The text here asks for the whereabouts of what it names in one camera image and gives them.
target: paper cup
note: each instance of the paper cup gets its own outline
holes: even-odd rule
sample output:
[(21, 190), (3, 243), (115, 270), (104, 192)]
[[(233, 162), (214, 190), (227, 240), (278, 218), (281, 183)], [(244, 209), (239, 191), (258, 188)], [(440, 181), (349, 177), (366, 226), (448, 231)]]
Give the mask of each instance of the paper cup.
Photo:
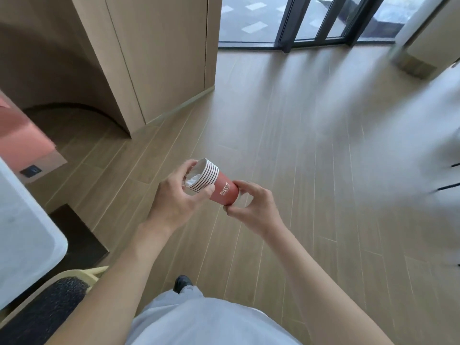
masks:
[(198, 193), (211, 184), (216, 186), (210, 198), (212, 201), (227, 206), (238, 198), (238, 187), (214, 163), (208, 159), (201, 159), (185, 177), (185, 187)]

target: black shoe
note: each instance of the black shoe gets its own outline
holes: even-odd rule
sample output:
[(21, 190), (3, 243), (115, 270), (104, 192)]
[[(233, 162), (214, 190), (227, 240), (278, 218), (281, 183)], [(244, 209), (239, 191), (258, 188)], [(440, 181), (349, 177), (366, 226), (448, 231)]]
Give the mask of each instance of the black shoe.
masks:
[(186, 275), (180, 275), (178, 278), (176, 278), (176, 281), (174, 283), (174, 288), (172, 290), (174, 290), (177, 294), (179, 294), (182, 288), (184, 288), (185, 286), (192, 286), (192, 285), (193, 283), (192, 281), (190, 281), (190, 278), (188, 278)]

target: black metal frame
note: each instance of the black metal frame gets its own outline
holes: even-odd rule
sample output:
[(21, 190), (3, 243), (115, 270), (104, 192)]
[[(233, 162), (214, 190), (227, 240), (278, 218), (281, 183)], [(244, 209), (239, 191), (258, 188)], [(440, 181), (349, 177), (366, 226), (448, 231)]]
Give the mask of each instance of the black metal frame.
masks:
[[(346, 2), (346, 0), (333, 0), (316, 37), (311, 40), (296, 41), (295, 38), (304, 20), (310, 1), (311, 0), (288, 0), (274, 43), (219, 42), (219, 49), (282, 50), (285, 53), (289, 53), (292, 48), (336, 45), (348, 45), (353, 47), (358, 42), (362, 32), (383, 2), (383, 0), (361, 0), (356, 10), (356, 15), (350, 24), (346, 24), (342, 35), (337, 38), (328, 39), (327, 36)], [(374, 45), (393, 44), (394, 40), (364, 40), (360, 41), (360, 43)]]
[[(460, 166), (460, 163), (456, 163), (456, 164), (452, 165), (451, 167), (457, 167), (457, 166)], [(438, 190), (438, 191), (441, 191), (441, 190), (456, 188), (457, 186), (460, 186), (460, 183), (455, 183), (455, 184), (443, 186), (443, 187), (441, 187), (441, 188), (438, 188), (437, 190)]]

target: wooden floor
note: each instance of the wooden floor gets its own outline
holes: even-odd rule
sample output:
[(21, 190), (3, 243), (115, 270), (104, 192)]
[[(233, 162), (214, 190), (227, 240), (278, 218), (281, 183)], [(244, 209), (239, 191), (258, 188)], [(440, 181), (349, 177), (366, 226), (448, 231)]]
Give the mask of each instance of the wooden floor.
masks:
[[(460, 68), (428, 84), (387, 51), (220, 52), (215, 92), (134, 140), (94, 113), (36, 114), (69, 163), (29, 190), (47, 211), (69, 203), (110, 264), (158, 182), (207, 157), (271, 189), (285, 224), (396, 344), (458, 344), (460, 188), (432, 190), (460, 181), (449, 168), (460, 162)], [(273, 253), (216, 203), (171, 237), (139, 309), (180, 274), (310, 342)]]

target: glass pane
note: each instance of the glass pane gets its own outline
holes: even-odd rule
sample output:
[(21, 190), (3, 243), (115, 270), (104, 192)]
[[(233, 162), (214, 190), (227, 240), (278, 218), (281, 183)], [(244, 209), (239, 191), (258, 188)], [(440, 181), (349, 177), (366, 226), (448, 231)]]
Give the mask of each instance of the glass pane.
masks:
[(359, 40), (391, 40), (425, 0), (383, 0)]
[(329, 31), (328, 38), (341, 37), (343, 30), (351, 23), (359, 8), (361, 0), (346, 0), (339, 16)]
[(219, 41), (275, 42), (288, 0), (222, 0)]
[(312, 40), (316, 37), (330, 4), (331, 1), (328, 0), (310, 1), (299, 32), (295, 37), (296, 41)]

